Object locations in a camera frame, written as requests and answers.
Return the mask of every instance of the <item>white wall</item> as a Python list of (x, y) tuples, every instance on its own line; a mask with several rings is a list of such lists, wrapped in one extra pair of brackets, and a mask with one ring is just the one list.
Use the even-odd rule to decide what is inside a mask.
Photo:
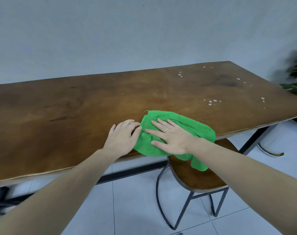
[(0, 0), (0, 83), (224, 60), (278, 82), (295, 50), (297, 0)]

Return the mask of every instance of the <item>microfiber towel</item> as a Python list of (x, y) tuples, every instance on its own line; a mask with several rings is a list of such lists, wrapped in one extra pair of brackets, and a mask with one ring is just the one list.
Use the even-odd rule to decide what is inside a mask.
[[(182, 115), (178, 115), (174, 112), (168, 111), (159, 111), (159, 110), (150, 110), (148, 114), (145, 115), (141, 121), (141, 133), (137, 143), (134, 146), (134, 149), (139, 153), (151, 156), (151, 157), (161, 157), (161, 156), (169, 156), (171, 154), (161, 150), (154, 145), (151, 145), (151, 141), (157, 140), (160, 142), (165, 143), (164, 140), (158, 138), (153, 134), (149, 134), (145, 131), (145, 129), (152, 129), (152, 130), (159, 130), (156, 128), (152, 123), (151, 120), (157, 122), (157, 119), (161, 119), (163, 121), (167, 121), (170, 119), (172, 122), (175, 122), (177, 125), (185, 129), (186, 131), (190, 132), (193, 136), (205, 138), (210, 142), (215, 142), (216, 134), (214, 130), (212, 130), (209, 126), (187, 118)], [(177, 158), (186, 161), (191, 159), (191, 167), (199, 170), (205, 171), (208, 169), (206, 165), (204, 165), (200, 160), (194, 157), (192, 154), (182, 154), (182, 155), (175, 155)]]

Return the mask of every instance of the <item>left hand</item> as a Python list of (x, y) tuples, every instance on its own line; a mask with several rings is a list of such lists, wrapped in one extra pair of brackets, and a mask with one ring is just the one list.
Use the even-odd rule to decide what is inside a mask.
[(103, 150), (116, 158), (126, 155), (132, 150), (139, 138), (142, 127), (138, 127), (131, 135), (134, 128), (139, 125), (140, 123), (134, 122), (134, 120), (126, 120), (117, 126), (113, 125), (109, 131)]

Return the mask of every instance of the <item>wooden table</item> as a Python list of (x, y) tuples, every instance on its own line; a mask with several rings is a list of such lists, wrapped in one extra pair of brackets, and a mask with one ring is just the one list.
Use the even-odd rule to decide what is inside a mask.
[(3, 84), (0, 186), (76, 166), (114, 123), (140, 122), (146, 110), (176, 112), (226, 138), (297, 117), (297, 96), (229, 61)]

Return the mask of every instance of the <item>hand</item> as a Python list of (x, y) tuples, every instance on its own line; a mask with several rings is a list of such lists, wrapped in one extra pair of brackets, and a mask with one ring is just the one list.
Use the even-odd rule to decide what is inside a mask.
[(103, 150), (117, 158), (126, 155), (132, 150), (139, 138), (141, 127), (138, 127), (131, 135), (134, 128), (139, 125), (140, 123), (134, 122), (134, 120), (126, 120), (117, 126), (113, 125), (109, 131)]
[(188, 145), (196, 138), (169, 119), (167, 122), (158, 119), (158, 123), (152, 120), (152, 124), (161, 131), (145, 129), (146, 132), (165, 140), (167, 144), (159, 141), (152, 141), (151, 144), (167, 153), (176, 155), (187, 153)]

